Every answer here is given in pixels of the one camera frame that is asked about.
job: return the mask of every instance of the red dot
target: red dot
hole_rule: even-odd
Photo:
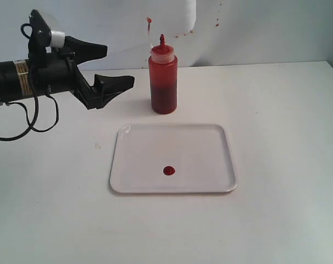
[[[173,175],[175,173],[175,169],[172,166],[166,166],[163,170],[164,174],[167,176]]]

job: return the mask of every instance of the red squeeze bottle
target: red squeeze bottle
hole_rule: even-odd
[[[148,64],[152,108],[158,114],[170,114],[177,106],[177,57],[163,34],[160,45],[152,48]]]

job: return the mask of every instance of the bottle cap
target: bottle cap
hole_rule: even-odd
[[[158,64],[167,64],[175,59],[174,48],[165,44],[163,34],[160,36],[160,45],[151,50],[151,59]]]

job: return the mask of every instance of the white tray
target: white tray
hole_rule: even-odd
[[[165,175],[166,166],[175,173]],[[131,124],[118,132],[110,185],[119,193],[225,193],[237,179],[222,127]]]

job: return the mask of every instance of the white table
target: white table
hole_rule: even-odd
[[[0,263],[333,263],[333,69],[326,62],[179,69],[179,106],[149,106],[148,70],[104,109],[55,95],[57,127],[0,142]],[[94,72],[84,75],[93,82]],[[26,103],[33,108],[32,100]],[[38,128],[54,121],[40,99]],[[228,195],[117,195],[129,123],[218,123],[239,178]],[[0,107],[0,136],[26,127]]]

